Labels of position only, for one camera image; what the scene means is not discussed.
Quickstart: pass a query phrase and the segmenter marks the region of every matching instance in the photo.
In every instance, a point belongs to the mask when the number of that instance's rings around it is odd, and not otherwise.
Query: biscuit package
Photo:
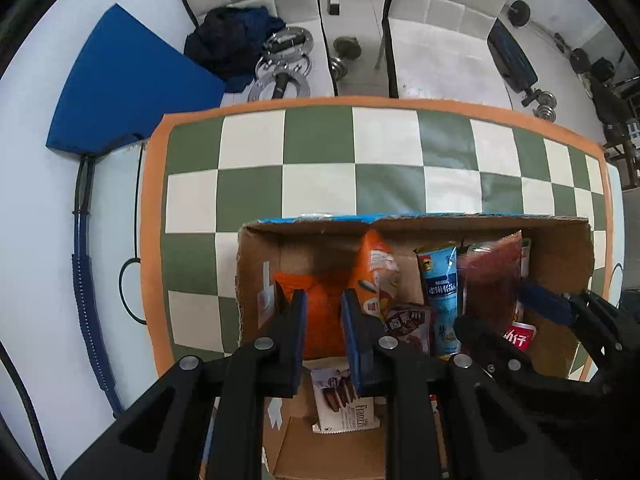
[[[431,354],[433,314],[430,308],[416,304],[399,304],[386,312],[385,331],[418,351]]]
[[[305,361],[318,409],[314,433],[345,433],[371,430],[380,426],[374,414],[374,398],[359,397],[351,383],[349,363],[345,358]]]

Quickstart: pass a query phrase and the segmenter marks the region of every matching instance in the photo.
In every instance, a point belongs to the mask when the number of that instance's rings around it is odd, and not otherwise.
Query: white square
[[[223,352],[218,297],[173,290],[167,294],[176,344]]]
[[[593,259],[594,269],[604,267],[605,254],[607,252],[607,233],[604,231],[593,232]]]
[[[471,119],[476,142],[478,170],[520,176],[520,162],[513,130],[500,124]]]
[[[169,175],[165,233],[216,232],[218,170]]]
[[[591,199],[591,191],[574,188],[575,192],[575,215],[581,218],[588,218],[589,225],[593,229],[593,200]]]
[[[358,163],[422,165],[415,110],[354,107],[353,141]]]
[[[285,164],[282,216],[356,214],[355,164]]]
[[[574,186],[574,174],[571,170],[569,149],[564,144],[545,139],[546,160],[549,163],[551,182],[563,186]]]
[[[236,260],[238,233],[216,233],[216,274],[218,295],[236,297]]]
[[[279,166],[284,152],[284,110],[225,117],[220,170]]]
[[[479,171],[424,168],[427,213],[480,213],[482,186]]]
[[[555,215],[551,183],[523,176],[522,208],[525,215]]]
[[[589,184],[594,193],[603,194],[602,177],[600,176],[600,163],[597,158],[585,156],[587,160],[587,172],[589,173]]]

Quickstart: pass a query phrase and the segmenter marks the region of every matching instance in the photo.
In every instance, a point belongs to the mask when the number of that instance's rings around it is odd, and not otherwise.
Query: metal ring
[[[312,67],[311,58],[306,54],[302,56],[302,58],[300,58],[299,60],[293,61],[291,63],[287,63],[284,61],[280,61],[276,63],[270,59],[264,59],[263,57],[261,57],[258,63],[255,65],[255,78],[260,79],[263,75],[268,74],[269,72],[275,70],[276,68],[281,68],[283,70],[291,69],[294,72],[300,72],[303,76],[306,77],[311,72],[311,67]]]
[[[302,34],[305,37],[304,43],[300,45],[296,45],[292,48],[288,48],[282,52],[272,53],[270,51],[270,47],[279,40],[282,36],[296,36],[298,34]],[[314,37],[311,35],[311,32],[306,30],[303,27],[285,27],[282,30],[279,30],[275,34],[272,34],[267,41],[264,42],[262,46],[262,56],[274,62],[285,61],[297,61],[303,56],[308,56],[311,52],[311,49],[314,47]]]
[[[268,72],[263,75],[258,81],[254,81],[254,84],[251,86],[249,90],[249,97],[247,102],[259,101],[260,95],[264,91],[265,88],[269,85],[269,83],[276,81],[276,76],[281,73],[286,72],[289,74],[290,82],[292,82],[298,88],[298,95],[296,97],[306,98],[311,95],[311,88],[309,87],[309,83],[306,81],[306,77],[304,77],[299,72],[292,72],[291,70],[281,70],[276,69],[273,72]]]

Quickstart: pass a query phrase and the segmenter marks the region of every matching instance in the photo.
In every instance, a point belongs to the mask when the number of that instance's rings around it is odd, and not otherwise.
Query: orange snack bag
[[[287,301],[293,291],[306,292],[305,359],[344,357],[344,339],[340,322],[340,296],[347,288],[349,273],[329,272],[321,276],[300,276],[276,272],[274,280]]]
[[[360,241],[348,284],[348,288],[356,291],[365,314],[385,320],[386,310],[398,291],[399,275],[391,248],[378,231],[369,229]]]

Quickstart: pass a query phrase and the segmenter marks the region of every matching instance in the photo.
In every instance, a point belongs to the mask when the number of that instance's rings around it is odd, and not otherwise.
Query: metal screw
[[[385,350],[393,350],[396,346],[398,346],[398,339],[391,335],[383,335],[380,339],[378,339],[378,344]]]
[[[198,367],[200,360],[195,355],[187,355],[180,359],[180,368],[183,370],[193,370]]]
[[[453,364],[458,368],[469,368],[473,364],[473,360],[466,354],[456,354],[453,356]]]
[[[254,346],[258,350],[268,350],[273,347],[273,339],[270,337],[259,337],[254,341]]]
[[[520,370],[520,368],[522,368],[522,364],[517,359],[511,359],[507,366],[512,372],[517,372],[518,370]]]

